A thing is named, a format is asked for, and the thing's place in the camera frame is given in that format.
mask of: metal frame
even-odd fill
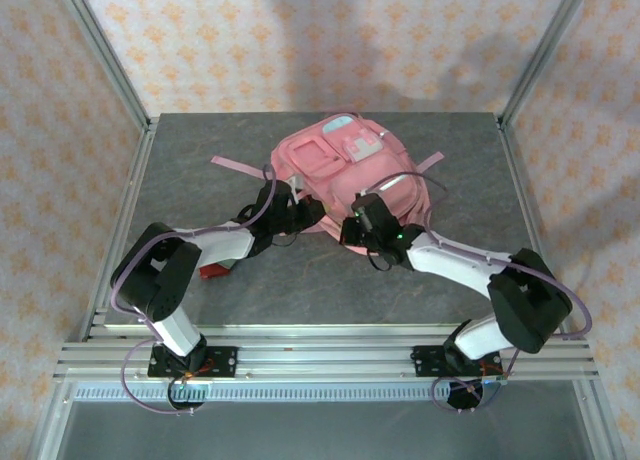
[[[529,64],[525,68],[522,76],[518,80],[511,98],[507,102],[504,111],[499,115],[500,125],[509,125],[515,118],[518,110],[529,95],[533,86],[540,78],[551,54],[560,42],[560,38],[567,30],[576,11],[582,5],[583,0],[561,0],[558,10],[553,15],[551,23],[545,30],[536,50],[533,52]]]
[[[140,101],[129,77],[118,60],[107,36],[100,27],[88,0],[63,0],[71,15],[76,19],[91,50],[96,57],[118,96],[124,102],[133,121],[141,128],[149,125],[149,115]]]
[[[442,345],[457,325],[237,325],[200,329],[209,345],[240,348],[234,378],[215,383],[398,382],[416,379],[415,345]],[[66,343],[54,377],[119,379],[125,354],[148,338],[144,325],[95,325],[86,343]],[[134,353],[127,374],[146,377],[151,347]],[[514,350],[501,352],[507,368]],[[521,353],[510,381],[591,380],[598,377],[586,340],[551,339],[540,353]],[[428,378],[422,379],[428,385]]]
[[[104,256],[100,263],[100,270],[91,292],[89,306],[82,320],[79,334],[79,340],[81,341],[86,340],[89,335],[89,328],[91,327],[96,309],[107,308],[109,304],[109,278],[124,252],[129,225],[131,225],[133,211],[136,201],[138,200],[140,186],[142,185],[142,179],[147,167],[147,160],[151,153],[156,126],[157,122],[151,123],[149,127],[145,127],[140,133],[138,145],[133,154],[131,165],[129,166],[128,181],[120,195],[118,213],[116,214],[116,221],[111,231],[111,236],[109,237],[108,247],[105,249]]]
[[[522,181],[523,165],[518,161],[518,157],[515,154],[515,149],[517,148],[515,131],[511,125],[500,124],[498,119],[496,119],[496,124],[505,155],[507,156],[513,183],[516,186],[532,246],[542,258],[548,258],[538,235],[540,230],[536,216],[534,216],[536,209],[531,205],[531,201],[524,191],[524,183]],[[570,331],[574,323],[573,317],[569,317],[563,324],[562,330]],[[595,458],[625,458],[624,447],[616,430],[613,412],[608,403],[602,401],[606,399],[606,393],[600,380],[576,379],[573,381],[573,388]]]
[[[72,381],[56,382],[51,401],[43,409],[26,458],[51,460],[58,456],[62,437],[71,413],[76,385]]]

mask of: backpack strap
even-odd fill
[[[216,155],[211,159],[211,163],[220,165],[221,167],[229,168],[231,170],[235,170],[236,172],[246,173],[247,175],[251,175],[252,177],[259,178],[260,180],[264,179],[262,170],[259,170],[256,167],[252,167],[251,165],[246,165],[234,160],[229,160],[228,158],[219,157],[218,155]]]
[[[428,169],[433,167],[436,163],[444,158],[442,152],[436,152],[431,155],[429,158],[425,159],[420,163],[420,165],[416,166],[416,170],[420,173],[426,172]]]
[[[320,225],[319,223],[316,223],[312,227],[309,227],[309,228],[307,228],[306,230],[303,230],[300,233],[320,233],[320,232],[326,232],[326,230],[322,227],[322,225]]]

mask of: floral wallpaper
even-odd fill
[[[152,116],[501,111],[560,0],[89,0]]]
[[[0,0],[0,60],[0,457],[22,459],[140,132],[60,0]]]
[[[640,458],[640,0],[585,0],[515,125],[556,271]]]

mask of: cable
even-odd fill
[[[294,233],[292,236],[293,236],[293,240],[291,240],[289,243],[276,243],[273,240],[271,240],[271,245],[273,245],[274,247],[283,247],[283,248],[290,247],[298,239],[298,233]]]
[[[144,403],[138,397],[136,397],[131,390],[129,390],[129,386],[127,385],[127,381],[125,378],[125,370],[127,368],[127,364],[131,360],[133,354],[138,351],[138,349],[144,347],[145,345],[151,345],[156,342],[156,339],[143,340],[138,343],[135,347],[133,347],[124,357],[124,361],[122,362],[122,367],[120,368],[120,383],[122,384],[122,388],[124,389],[124,393],[129,397],[135,404],[144,408],[145,410],[152,413],[159,413],[161,415],[179,415],[184,413],[184,410],[163,410],[161,408],[152,407],[148,403]],[[195,412],[195,408],[190,408],[191,413]]]
[[[244,207],[244,208],[243,208],[242,210],[240,210],[240,212],[238,213],[238,218],[244,218],[244,217],[245,217],[245,215],[246,215],[247,213],[249,213],[249,211],[250,211],[253,207],[255,207],[255,204],[253,204],[253,203],[252,203],[252,204],[250,204],[250,205],[247,205],[246,207]]]
[[[274,197],[274,195],[276,193],[276,181],[277,180],[276,180],[276,173],[275,173],[275,170],[274,170],[272,165],[265,165],[265,167],[262,169],[263,176],[265,177],[265,179],[267,178],[267,167],[269,169],[269,173],[271,174],[271,190],[269,191],[269,196],[267,197],[267,201],[264,203],[264,205],[258,211],[258,213],[256,213],[253,217],[251,217],[246,222],[244,222],[244,223],[242,223],[240,225],[236,225],[236,226],[226,226],[226,227],[213,226],[213,227],[201,228],[201,229],[198,229],[198,230],[192,230],[191,232],[181,232],[181,233],[178,233],[178,232],[167,232],[167,233],[160,234],[160,235],[158,235],[156,237],[153,237],[145,245],[143,245],[142,248],[134,255],[134,257],[125,266],[124,270],[122,271],[122,273],[120,274],[120,276],[116,280],[116,282],[113,285],[113,288],[111,290],[111,296],[110,296],[111,307],[117,312],[129,314],[129,315],[134,315],[139,320],[144,322],[144,324],[151,330],[151,332],[154,334],[154,336],[158,340],[161,340],[160,335],[155,330],[155,328],[153,328],[153,324],[151,323],[151,321],[147,318],[147,316],[143,312],[141,312],[138,309],[131,309],[131,308],[123,307],[118,303],[118,292],[122,288],[122,285],[124,284],[126,279],[129,277],[131,272],[134,270],[134,268],[136,268],[138,266],[138,264],[142,261],[144,256],[149,252],[149,250],[151,250],[155,245],[157,245],[158,243],[160,243],[160,242],[162,242],[164,240],[168,240],[170,238],[189,239],[189,238],[197,237],[199,235],[204,235],[204,234],[210,233],[210,232],[233,232],[235,230],[241,230],[243,228],[246,228],[246,227],[252,225],[254,222],[256,222],[267,211],[267,209],[271,205],[271,201],[273,200],[273,197]]]
[[[454,245],[450,245],[446,242],[443,242],[442,240],[438,239],[434,233],[433,230],[431,230],[431,227],[429,226],[429,215],[431,214],[431,211],[433,210],[433,207],[435,205],[437,205],[438,203],[440,203],[441,201],[443,201],[447,196],[448,196],[448,190],[446,188],[444,188],[444,185],[440,184],[437,181],[434,181],[432,178],[430,178],[428,175],[425,174],[421,174],[421,176],[423,178],[425,178],[426,180],[429,180],[431,183],[433,183],[434,185],[443,188],[443,190],[445,191],[446,195],[441,198],[437,203],[434,203],[432,205],[429,206],[429,208],[427,208],[425,214],[424,214],[424,227],[425,227],[425,233],[429,236],[429,238],[434,242],[437,243],[438,246],[440,248],[442,248],[443,250],[447,250],[451,253],[454,253],[456,255],[462,255],[463,257],[467,257],[470,260],[474,260],[474,261],[479,261],[479,262],[488,262],[489,264],[495,264],[495,265],[499,265],[501,267],[504,268],[511,268],[513,270],[518,270],[522,273],[526,273],[527,275],[531,275],[532,277],[536,277],[540,280],[542,280],[543,282],[548,283],[549,285],[551,285],[552,287],[560,290],[562,293],[564,293],[573,303],[575,303],[578,308],[580,309],[580,311],[582,312],[582,314],[584,315],[584,319],[585,319],[585,326],[575,332],[568,332],[568,333],[554,333],[553,335],[551,335],[552,337],[559,337],[559,338],[564,338],[565,340],[569,340],[569,339],[575,339],[575,338],[580,338],[583,337],[584,335],[586,335],[587,333],[589,333],[589,331],[591,330],[591,327],[593,326],[593,319],[591,318],[591,313],[589,312],[589,309],[587,308],[587,306],[585,305],[585,303],[582,301],[582,299],[580,299],[580,297],[578,297],[578,295],[576,295],[576,293],[571,290],[570,288],[568,288],[567,286],[565,286],[563,283],[559,282],[558,280],[556,280],[555,278],[546,275],[542,272],[539,272],[538,270],[535,270],[533,268],[527,267],[525,265],[519,265],[517,263],[513,263],[513,262],[508,262],[505,260],[501,260],[499,258],[494,258],[487,255],[481,255],[479,253],[476,252],[471,252],[469,250],[467,250],[466,248],[461,248],[461,247],[456,247]]]
[[[176,384],[176,382],[178,380],[182,381],[182,385],[180,387],[180,390],[182,390],[184,388],[185,383],[188,380],[191,380],[192,378],[195,378],[195,377],[197,377],[198,375],[200,375],[202,373],[209,372],[214,367],[215,367],[215,363],[213,362],[213,359],[208,358],[207,361],[204,363],[204,366],[201,367],[196,372],[194,372],[194,373],[186,372],[182,376],[182,378],[176,377],[173,380],[171,380],[169,382],[169,385],[167,386],[167,400],[169,401],[169,404],[175,410],[192,410],[192,411],[195,411],[195,410],[199,409],[200,407],[202,407],[202,405],[204,405],[204,402],[188,402],[188,401],[187,402],[176,402],[173,399],[173,396],[172,396],[171,392],[173,391],[173,386]]]
[[[388,272],[389,270],[391,270],[392,265],[390,263],[387,264],[387,268],[379,267],[376,264],[376,262],[373,261],[373,257],[371,256],[371,250],[369,250],[368,248],[367,248],[367,258],[369,259],[369,263],[373,266],[373,268],[375,268],[379,272]]]
[[[489,256],[488,254],[483,256],[481,254],[478,254],[476,252],[472,252],[469,251],[465,248],[461,248],[461,247],[456,247],[454,245],[450,245],[446,242],[443,242],[442,240],[438,239],[433,231],[431,230],[431,227],[429,225],[429,220],[430,220],[430,215],[431,212],[433,211],[433,209],[440,204],[442,201],[444,201],[448,196],[449,196],[449,190],[447,189],[447,187],[445,185],[443,185],[442,183],[438,182],[437,180],[431,178],[429,175],[425,174],[425,173],[418,173],[418,172],[410,172],[410,171],[404,171],[404,172],[396,172],[392,175],[388,175],[385,178],[383,178],[382,180],[376,182],[372,187],[370,187],[369,189],[367,189],[367,193],[370,193],[371,191],[377,189],[380,185],[383,185],[384,183],[388,182],[389,180],[396,178],[398,176],[401,175],[411,175],[411,176],[416,176],[416,177],[422,177],[425,180],[428,180],[429,182],[433,183],[434,185],[436,185],[437,187],[439,187],[440,189],[443,190],[444,192],[444,196],[439,198],[437,201],[431,203],[431,205],[429,205],[429,207],[427,208],[427,210],[424,213],[424,227],[425,227],[425,233],[429,236],[429,238],[434,242],[437,243],[438,246],[444,250],[447,250],[451,253],[454,253],[456,255],[461,255],[463,257],[467,257],[471,260],[474,261],[479,261],[479,262],[488,262],[489,264],[493,263],[499,266],[502,266],[504,268],[512,268],[514,270],[518,270],[522,273],[525,273],[527,275],[531,275],[533,277],[536,277],[546,283],[548,283],[549,285],[555,287],[556,289],[560,290],[562,293],[564,293],[573,303],[575,303],[578,308],[580,309],[580,311],[582,312],[584,318],[585,318],[585,325],[582,329],[575,331],[575,332],[568,332],[568,333],[554,333],[551,336],[552,337],[556,337],[556,338],[563,338],[565,340],[569,340],[569,339],[575,339],[575,338],[580,338],[583,337],[584,335],[586,335],[587,333],[589,333],[589,331],[591,330],[592,326],[593,326],[593,319],[591,317],[591,312],[589,312],[589,309],[587,308],[586,304],[582,301],[582,299],[580,297],[578,297],[578,295],[573,292],[573,290],[569,289],[567,286],[565,286],[563,283],[559,282],[558,280],[556,280],[555,278],[546,275],[542,272],[539,272],[537,270],[534,270],[533,268],[527,267],[525,265],[519,265],[517,263],[513,263],[513,262],[508,262],[508,261],[504,261],[498,258],[493,258],[491,256]],[[519,349],[516,349],[516,351],[514,352],[513,357],[511,358],[511,361],[509,362],[509,367],[507,368],[507,370],[504,372],[505,377],[509,377],[509,375],[512,374],[512,369],[513,366],[516,362],[516,359],[518,358],[518,355],[520,353]],[[460,385],[462,385],[462,388],[467,388],[467,390],[470,390],[472,393],[475,394],[474,391],[474,387],[472,385],[470,385],[467,382],[463,382],[460,379],[457,379],[456,377],[441,377],[436,379],[432,384],[431,384],[431,398],[433,400],[433,403],[440,408],[441,410],[447,411],[447,412],[453,412],[453,413],[460,413],[461,410],[454,410],[454,409],[450,409],[450,408],[446,408],[442,405],[440,405],[440,403],[436,400],[435,398],[435,388],[438,385],[438,383],[440,383],[442,380],[446,380],[446,379],[453,379],[454,381],[460,383]],[[494,399],[496,398],[498,392],[500,391],[500,387],[498,387],[498,389],[494,392],[494,394],[491,396],[491,398],[485,402],[482,407],[486,407],[489,404],[491,404]]]

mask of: red object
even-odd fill
[[[213,277],[224,277],[231,273],[231,270],[217,263],[200,267],[200,278],[206,280]]]

